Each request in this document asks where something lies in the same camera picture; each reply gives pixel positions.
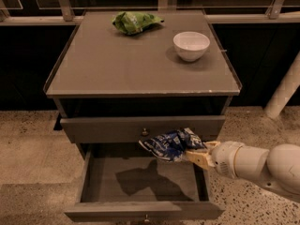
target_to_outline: gray tabletop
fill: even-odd
[[[200,11],[153,11],[165,20],[129,37],[112,25],[116,12],[87,12],[47,90],[49,98],[233,96],[238,81]],[[211,45],[196,62],[181,60],[173,37],[207,35]]]

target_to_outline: open drawer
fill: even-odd
[[[137,143],[89,145],[73,221],[215,219],[207,172],[190,162],[165,162]]]
[[[204,141],[215,140],[225,116],[78,117],[61,120],[72,143],[136,143],[173,129],[190,128]]]

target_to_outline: speckled floor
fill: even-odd
[[[63,211],[75,201],[83,160],[64,131],[53,131],[56,116],[57,112],[0,112],[1,225],[74,224]],[[272,148],[300,145],[299,131],[300,107],[286,108],[276,120],[260,107],[230,108],[218,139]],[[300,224],[300,203],[244,180],[233,181],[214,171],[210,176],[213,202],[225,208],[217,220],[156,224]]]

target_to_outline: blue chip bag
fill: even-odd
[[[206,149],[199,136],[189,128],[177,129],[139,144],[157,158],[167,161],[184,160],[186,149]]]

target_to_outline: crumpled snack bag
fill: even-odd
[[[186,149],[207,148],[200,137],[188,127],[173,130],[143,142],[139,141],[139,144],[157,158],[167,161],[186,160],[184,156]]]
[[[122,11],[112,20],[112,24],[126,35],[139,34],[152,24],[163,23],[164,20],[150,13]]]

